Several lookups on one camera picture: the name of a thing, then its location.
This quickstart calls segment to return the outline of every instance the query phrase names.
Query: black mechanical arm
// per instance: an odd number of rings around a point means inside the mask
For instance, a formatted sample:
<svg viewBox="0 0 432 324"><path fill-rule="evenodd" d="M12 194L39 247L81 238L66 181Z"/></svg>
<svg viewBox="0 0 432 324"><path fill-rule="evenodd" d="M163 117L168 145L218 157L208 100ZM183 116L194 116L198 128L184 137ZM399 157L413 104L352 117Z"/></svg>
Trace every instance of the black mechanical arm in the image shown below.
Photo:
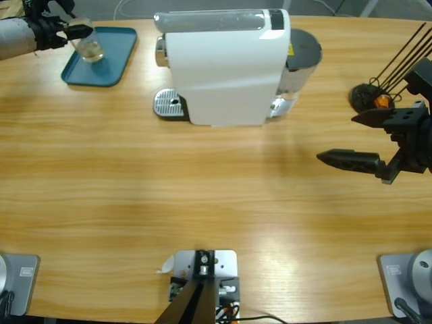
<svg viewBox="0 0 432 324"><path fill-rule="evenodd" d="M48 3L57 2L72 18L74 0L22 0L24 17L0 20L0 60L46 49L58 49L72 39L92 33L86 25L68 26L59 16L50 16ZM57 35L64 32L67 38Z"/></svg>
<svg viewBox="0 0 432 324"><path fill-rule="evenodd" d="M420 94L432 104L432 62L421 59L404 77L408 91ZM400 171L432 172L432 116L424 101L415 101L411 108L370 109L352 121L383 128L399 146L393 159L386 164L377 153L332 149L317 155L322 162L347 171L375 174L384 184L391 184Z"/></svg>

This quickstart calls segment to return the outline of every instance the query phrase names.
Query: cable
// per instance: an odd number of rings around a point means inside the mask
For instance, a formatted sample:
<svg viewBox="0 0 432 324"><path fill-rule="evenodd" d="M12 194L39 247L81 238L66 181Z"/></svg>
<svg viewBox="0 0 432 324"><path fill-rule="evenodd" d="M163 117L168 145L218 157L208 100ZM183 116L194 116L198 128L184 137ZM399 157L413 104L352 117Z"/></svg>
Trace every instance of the cable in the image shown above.
<svg viewBox="0 0 432 324"><path fill-rule="evenodd" d="M240 311L240 305L234 305L233 306L233 304L228 304L228 305L219 307L216 314L218 314L222 310L224 310L224 313L218 319L216 319L216 323L232 324L232 322L240 322L240 321L256 321L258 319L274 319L275 321L278 321L281 324L288 324L283 319L280 319L279 317L276 317L273 315L262 315L262 316L255 316L255 317L236 318L237 314Z"/></svg>
<svg viewBox="0 0 432 324"><path fill-rule="evenodd" d="M120 13L121 13L123 16L128 17L128 18L147 18L147 17L145 17L145 16L143 16L143 15L141 15L141 16L128 15L127 13L125 13L125 12L123 11L124 6L127 5L128 3L133 2L133 1L135 1L135 0L126 0L126 1L125 1L125 2L120 6L120 9L119 9Z"/></svg>
<svg viewBox="0 0 432 324"><path fill-rule="evenodd" d="M338 17L353 17L353 16L350 16L350 15L338 15L337 11L334 10L332 7L330 7L328 4L326 4L326 2L324 0L312 0L312 1L320 3L321 5L323 5L324 7L326 7L333 14L333 16L338 16ZM342 1L342 3L337 8L337 10L339 10L339 8L340 8L340 6L342 4L344 4L344 1Z"/></svg>
<svg viewBox="0 0 432 324"><path fill-rule="evenodd" d="M116 16L117 16L117 11L119 10L120 5L122 5L123 1L124 1L124 0L120 0L119 3L115 6L114 14L113 14L113 20L115 20L115 18L116 18Z"/></svg>
<svg viewBox="0 0 432 324"><path fill-rule="evenodd" d="M336 16L336 14L338 13L340 7L341 7L344 3L345 3L345 0L340 1L338 7L337 7L336 10L335 10L335 14L334 14L333 16Z"/></svg>
<svg viewBox="0 0 432 324"><path fill-rule="evenodd" d="M274 319L275 321L278 321L282 324L288 324L283 319L280 319L279 317L272 316L272 315L263 315L263 316L256 316L256 317L241 317L239 319L233 318L233 321L235 322L241 322L241 321L256 321L258 319Z"/></svg>

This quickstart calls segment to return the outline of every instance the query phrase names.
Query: black cable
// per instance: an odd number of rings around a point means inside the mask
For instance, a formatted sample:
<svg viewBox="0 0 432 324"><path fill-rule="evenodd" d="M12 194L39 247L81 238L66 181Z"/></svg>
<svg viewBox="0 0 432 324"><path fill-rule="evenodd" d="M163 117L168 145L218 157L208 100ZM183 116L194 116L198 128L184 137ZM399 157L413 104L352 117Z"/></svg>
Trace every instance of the black cable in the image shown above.
<svg viewBox="0 0 432 324"><path fill-rule="evenodd" d="M263 316L255 316L255 317L242 317L240 319L235 319L235 321L256 321L257 319L274 319L275 321L278 321L282 324L288 324L283 319L280 319L279 317L273 316L273 315L263 315Z"/></svg>
<svg viewBox="0 0 432 324"><path fill-rule="evenodd" d="M340 7L341 7L344 3L345 3L345 0L340 1L340 4L339 4L338 7L336 8L336 10L335 10L333 16L336 16L336 14L338 13Z"/></svg>
<svg viewBox="0 0 432 324"><path fill-rule="evenodd" d="M226 308L227 310L216 320L216 323L231 324L232 322L236 322L236 321L256 321L258 319L274 319L275 321L278 321L281 324L288 324L283 319L280 319L279 317L276 317L273 315L262 315L262 316L255 316L255 317L236 318L238 312L240 311L239 305L234 305L234 306L233 305L225 305L225 306L219 307L218 308L219 312L224 308Z"/></svg>

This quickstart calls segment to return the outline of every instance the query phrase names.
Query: sticker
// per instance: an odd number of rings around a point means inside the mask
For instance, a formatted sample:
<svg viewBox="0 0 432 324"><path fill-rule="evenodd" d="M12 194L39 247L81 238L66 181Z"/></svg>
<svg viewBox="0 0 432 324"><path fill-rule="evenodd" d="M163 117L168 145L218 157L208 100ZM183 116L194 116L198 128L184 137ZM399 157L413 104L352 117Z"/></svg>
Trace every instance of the sticker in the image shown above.
<svg viewBox="0 0 432 324"><path fill-rule="evenodd" d="M290 43L290 48L288 49L288 56L294 56L294 48L291 43Z"/></svg>
<svg viewBox="0 0 432 324"><path fill-rule="evenodd" d="M20 277L33 277L34 268L21 268Z"/></svg>
<svg viewBox="0 0 432 324"><path fill-rule="evenodd" d="M402 272L400 271L399 265L388 265L387 266L387 273L389 275L401 275Z"/></svg>

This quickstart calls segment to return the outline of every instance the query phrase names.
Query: wooden table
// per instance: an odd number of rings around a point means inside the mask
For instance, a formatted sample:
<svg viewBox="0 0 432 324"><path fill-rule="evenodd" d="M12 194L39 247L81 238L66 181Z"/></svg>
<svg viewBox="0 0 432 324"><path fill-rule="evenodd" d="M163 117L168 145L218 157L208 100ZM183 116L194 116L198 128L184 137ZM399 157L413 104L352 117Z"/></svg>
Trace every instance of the wooden table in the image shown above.
<svg viewBox="0 0 432 324"><path fill-rule="evenodd" d="M392 186L331 168L332 148L396 151L350 121L348 91L376 75L419 22L294 17L324 58L292 112L263 127L161 121L171 86L152 21L113 88L68 86L72 48L0 62L0 250L41 257L31 315L154 321L177 249L238 253L243 315L292 322L389 316L377 257L432 247L432 178ZM405 94L399 107L414 97Z"/></svg>
<svg viewBox="0 0 432 324"><path fill-rule="evenodd" d="M0 2L0 19L24 15L22 0L4 0Z"/></svg>

